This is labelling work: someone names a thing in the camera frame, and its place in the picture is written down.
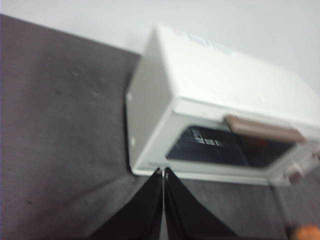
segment floor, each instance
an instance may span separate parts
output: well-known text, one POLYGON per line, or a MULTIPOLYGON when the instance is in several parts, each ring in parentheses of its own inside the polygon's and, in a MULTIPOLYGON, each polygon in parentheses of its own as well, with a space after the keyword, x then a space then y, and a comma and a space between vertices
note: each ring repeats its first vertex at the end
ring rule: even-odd
MULTIPOLYGON (((1 239, 89 236, 146 181, 126 151, 124 93, 139 58, 1 15, 1 239)), ((320 169, 286 188, 183 183, 240 236, 320 225, 320 169)))

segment glass window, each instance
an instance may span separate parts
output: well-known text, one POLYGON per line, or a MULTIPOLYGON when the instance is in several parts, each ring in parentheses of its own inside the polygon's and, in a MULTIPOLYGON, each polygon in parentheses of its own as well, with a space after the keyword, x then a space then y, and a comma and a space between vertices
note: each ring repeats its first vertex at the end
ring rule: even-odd
POLYGON ((199 126, 188 127, 166 158, 264 168, 294 146, 292 143, 234 134, 199 126))

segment oven handle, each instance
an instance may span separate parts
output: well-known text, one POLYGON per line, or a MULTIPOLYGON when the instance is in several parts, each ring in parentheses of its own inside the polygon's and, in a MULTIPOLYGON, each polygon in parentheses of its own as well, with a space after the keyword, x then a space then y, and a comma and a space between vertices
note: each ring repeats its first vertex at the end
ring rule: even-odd
POLYGON ((304 143, 306 141, 304 136, 302 136, 298 130, 293 128, 273 126, 239 118, 234 115, 227 115, 224 120, 230 130, 235 134, 287 143, 304 143))

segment toaster oven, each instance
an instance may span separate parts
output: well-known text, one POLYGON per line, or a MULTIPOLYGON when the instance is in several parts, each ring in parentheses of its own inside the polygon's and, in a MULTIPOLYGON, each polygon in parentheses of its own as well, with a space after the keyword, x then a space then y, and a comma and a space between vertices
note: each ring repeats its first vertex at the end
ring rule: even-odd
POLYGON ((158 25, 126 92, 137 175, 290 185, 320 165, 320 98, 294 72, 158 25))

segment wall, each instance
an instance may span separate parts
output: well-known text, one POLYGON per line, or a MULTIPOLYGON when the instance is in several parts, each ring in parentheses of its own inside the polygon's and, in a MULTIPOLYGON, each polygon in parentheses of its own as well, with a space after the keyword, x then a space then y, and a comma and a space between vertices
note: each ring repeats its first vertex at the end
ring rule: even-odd
POLYGON ((1 12, 142 53, 164 23, 298 72, 320 95, 317 0, 2 0, 1 12))

